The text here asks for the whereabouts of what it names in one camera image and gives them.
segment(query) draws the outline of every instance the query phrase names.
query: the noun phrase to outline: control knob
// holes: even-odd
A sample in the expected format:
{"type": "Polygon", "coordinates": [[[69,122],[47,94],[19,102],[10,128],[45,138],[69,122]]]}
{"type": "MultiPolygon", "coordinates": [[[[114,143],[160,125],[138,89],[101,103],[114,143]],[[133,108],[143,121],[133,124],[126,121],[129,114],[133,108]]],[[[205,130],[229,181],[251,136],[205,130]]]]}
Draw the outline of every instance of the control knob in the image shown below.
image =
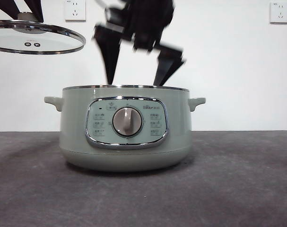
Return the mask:
{"type": "Polygon", "coordinates": [[[113,126],[122,136],[132,136],[141,128],[142,119],[139,112],[125,107],[118,110],[113,117],[113,126]]]}

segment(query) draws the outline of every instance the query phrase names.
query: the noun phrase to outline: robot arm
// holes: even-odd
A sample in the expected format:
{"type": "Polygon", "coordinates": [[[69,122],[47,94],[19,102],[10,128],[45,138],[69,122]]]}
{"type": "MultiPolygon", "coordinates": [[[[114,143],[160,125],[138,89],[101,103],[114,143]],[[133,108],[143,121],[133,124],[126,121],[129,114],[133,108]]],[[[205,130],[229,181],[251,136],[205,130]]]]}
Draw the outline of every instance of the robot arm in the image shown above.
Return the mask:
{"type": "Polygon", "coordinates": [[[122,0],[123,9],[106,8],[106,20],[111,28],[95,27],[94,38],[101,50],[107,74],[112,84],[121,40],[134,43],[134,50],[160,50],[154,85],[162,86],[184,63],[182,51],[160,44],[163,29],[173,18],[172,0],[122,0]]]}

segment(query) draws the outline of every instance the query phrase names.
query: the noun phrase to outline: wall outlet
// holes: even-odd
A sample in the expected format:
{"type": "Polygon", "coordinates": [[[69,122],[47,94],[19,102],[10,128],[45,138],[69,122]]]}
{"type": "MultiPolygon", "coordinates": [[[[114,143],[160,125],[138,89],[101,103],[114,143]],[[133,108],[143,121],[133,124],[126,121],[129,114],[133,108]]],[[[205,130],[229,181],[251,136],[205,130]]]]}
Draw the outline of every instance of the wall outlet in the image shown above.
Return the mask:
{"type": "Polygon", "coordinates": [[[270,4],[270,22],[287,23],[287,2],[272,2],[270,4]]]}
{"type": "Polygon", "coordinates": [[[66,21],[85,21],[86,0],[65,0],[64,17],[66,21]]]}

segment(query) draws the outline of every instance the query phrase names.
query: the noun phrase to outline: mint green pot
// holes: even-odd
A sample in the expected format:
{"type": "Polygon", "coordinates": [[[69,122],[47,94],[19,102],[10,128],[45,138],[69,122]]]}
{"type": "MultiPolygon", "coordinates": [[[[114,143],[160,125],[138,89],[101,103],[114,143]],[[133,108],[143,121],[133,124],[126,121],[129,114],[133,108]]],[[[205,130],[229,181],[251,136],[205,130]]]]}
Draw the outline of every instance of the mint green pot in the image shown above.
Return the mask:
{"type": "Polygon", "coordinates": [[[176,87],[104,85],[67,87],[62,98],[48,96],[44,101],[61,112],[60,148],[68,162],[99,171],[131,172],[171,166],[185,158],[192,151],[191,112],[205,98],[190,98],[187,89],[176,87]],[[140,131],[131,137],[113,127],[113,116],[126,105],[142,118],[140,131]],[[103,121],[95,120],[98,111],[105,115],[103,121]],[[155,111],[161,125],[156,129],[149,118],[155,111]],[[94,128],[99,122],[104,122],[103,129],[94,128]]]}

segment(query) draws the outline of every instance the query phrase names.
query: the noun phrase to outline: button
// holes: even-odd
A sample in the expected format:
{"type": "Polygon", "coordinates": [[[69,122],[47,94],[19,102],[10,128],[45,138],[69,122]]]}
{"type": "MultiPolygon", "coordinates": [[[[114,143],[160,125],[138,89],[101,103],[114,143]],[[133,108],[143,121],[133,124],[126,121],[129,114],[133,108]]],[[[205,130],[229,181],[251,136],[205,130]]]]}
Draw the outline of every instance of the button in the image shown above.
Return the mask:
{"type": "Polygon", "coordinates": [[[160,121],[151,122],[151,128],[161,128],[161,123],[160,123],[160,121]]]}
{"type": "Polygon", "coordinates": [[[151,130],[151,136],[160,136],[160,131],[158,129],[151,130]]]}
{"type": "Polygon", "coordinates": [[[94,128],[104,128],[104,122],[94,122],[94,128]]]}
{"type": "Polygon", "coordinates": [[[150,118],[151,118],[151,120],[160,120],[161,116],[160,116],[160,114],[151,113],[150,118]]]}
{"type": "Polygon", "coordinates": [[[104,136],[104,129],[94,130],[94,136],[104,136]]]}
{"type": "Polygon", "coordinates": [[[104,113],[94,114],[94,120],[104,120],[104,113]]]}

